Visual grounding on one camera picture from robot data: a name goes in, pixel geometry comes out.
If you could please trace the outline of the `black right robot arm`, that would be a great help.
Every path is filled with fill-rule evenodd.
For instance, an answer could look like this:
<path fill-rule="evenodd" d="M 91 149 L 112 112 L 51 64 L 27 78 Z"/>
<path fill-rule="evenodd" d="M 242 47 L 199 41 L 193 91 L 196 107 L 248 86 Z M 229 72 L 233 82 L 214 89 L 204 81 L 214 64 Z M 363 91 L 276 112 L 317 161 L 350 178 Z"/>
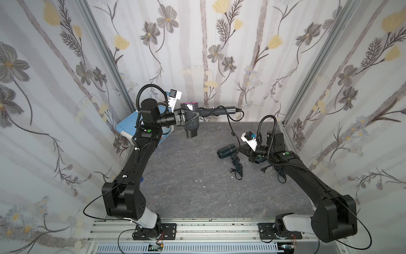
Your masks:
<path fill-rule="evenodd" d="M 349 195 L 341 195 L 321 181 L 302 162 L 300 157 L 285 147 L 282 133 L 276 127 L 267 133 L 266 145 L 262 145 L 261 130 L 241 135 L 248 149 L 250 162 L 267 161 L 278 172 L 288 175 L 305 192 L 315 205 L 313 215 L 285 213 L 276 216 L 274 233 L 286 237 L 290 232 L 315 235 L 328 243 L 353 236 L 358 232 L 356 202 Z"/>

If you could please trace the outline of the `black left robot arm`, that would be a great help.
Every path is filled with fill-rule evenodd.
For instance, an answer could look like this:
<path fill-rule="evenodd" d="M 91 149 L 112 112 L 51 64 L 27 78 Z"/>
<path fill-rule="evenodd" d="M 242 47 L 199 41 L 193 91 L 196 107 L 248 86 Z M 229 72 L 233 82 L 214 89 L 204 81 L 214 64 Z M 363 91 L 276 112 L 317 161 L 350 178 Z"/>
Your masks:
<path fill-rule="evenodd" d="M 135 240 L 159 239 L 162 236 L 161 218 L 147 208 L 145 196 L 140 191 L 141 178 L 148 161 L 157 148 L 163 135 L 162 129 L 181 122 L 173 112 L 173 103 L 178 100 L 178 92 L 163 92 L 165 110 L 160 112 L 153 98 L 140 101 L 142 93 L 148 88 L 158 89 L 158 85 L 143 86 L 136 97 L 137 119 L 135 135 L 132 137 L 134 151 L 115 180 L 105 183 L 101 188 L 108 216 L 128 220 L 136 224 Z"/>

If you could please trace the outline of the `black hair dryer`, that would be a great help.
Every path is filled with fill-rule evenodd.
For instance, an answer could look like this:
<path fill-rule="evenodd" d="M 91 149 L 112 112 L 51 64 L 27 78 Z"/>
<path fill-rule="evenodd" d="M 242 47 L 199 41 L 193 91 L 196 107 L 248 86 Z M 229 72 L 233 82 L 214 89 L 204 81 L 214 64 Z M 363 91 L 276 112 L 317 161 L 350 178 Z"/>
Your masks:
<path fill-rule="evenodd" d="M 185 110 L 186 125 L 184 130 L 188 139 L 194 138 L 198 134 L 200 117 L 232 115 L 242 112 L 235 106 L 218 106 L 216 108 L 200 108 L 197 102 L 181 103 L 180 108 Z"/>

